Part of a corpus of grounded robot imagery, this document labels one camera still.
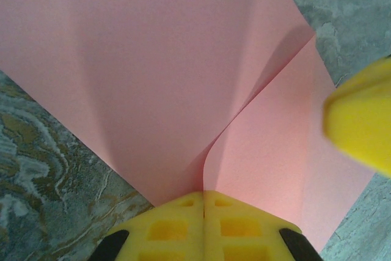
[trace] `square hole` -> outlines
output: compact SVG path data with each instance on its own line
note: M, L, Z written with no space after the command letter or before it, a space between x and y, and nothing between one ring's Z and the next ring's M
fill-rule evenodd
M194 200L192 200L192 199L184 201L183 203L181 203L182 207L192 207L193 205L194 205Z
M185 261L185 255L179 252L143 252L139 261Z
M221 200L221 199L216 199L214 201L214 206L217 207L227 207L227 206L232 206L232 203L226 201L226 200Z
M259 222L250 218L223 218L220 220L223 237L260 237Z
M266 246L225 246L224 261L270 261Z
M148 234L148 240L185 240L187 234L188 223L186 221L160 220L152 224Z

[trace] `folded paper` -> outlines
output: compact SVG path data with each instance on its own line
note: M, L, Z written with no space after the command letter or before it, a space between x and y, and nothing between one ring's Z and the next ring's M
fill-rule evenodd
M321 249L372 176L322 141L293 0L0 4L0 69L155 205L215 188Z

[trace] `marble surface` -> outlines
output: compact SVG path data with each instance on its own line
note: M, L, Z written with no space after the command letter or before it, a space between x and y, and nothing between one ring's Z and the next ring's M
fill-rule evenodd
M391 0L295 1L336 85L391 53ZM391 260L390 191L375 175L325 260ZM85 260L111 226L151 207L0 73L0 260Z

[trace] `yellow plastic object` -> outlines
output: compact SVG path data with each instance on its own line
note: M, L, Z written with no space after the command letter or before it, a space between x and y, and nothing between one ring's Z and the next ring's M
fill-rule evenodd
M391 56L370 64L327 98L323 131L343 153L391 177Z
M204 205L205 261L294 261L279 233L294 224L215 191Z
M294 224L214 191L111 229L90 261L318 261Z

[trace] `yellow clamp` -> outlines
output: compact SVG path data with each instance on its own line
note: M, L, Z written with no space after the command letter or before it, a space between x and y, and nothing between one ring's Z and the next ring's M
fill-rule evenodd
M215 191L113 227L89 261L322 261L294 224Z
M391 177L391 55L327 98L323 132L341 152Z

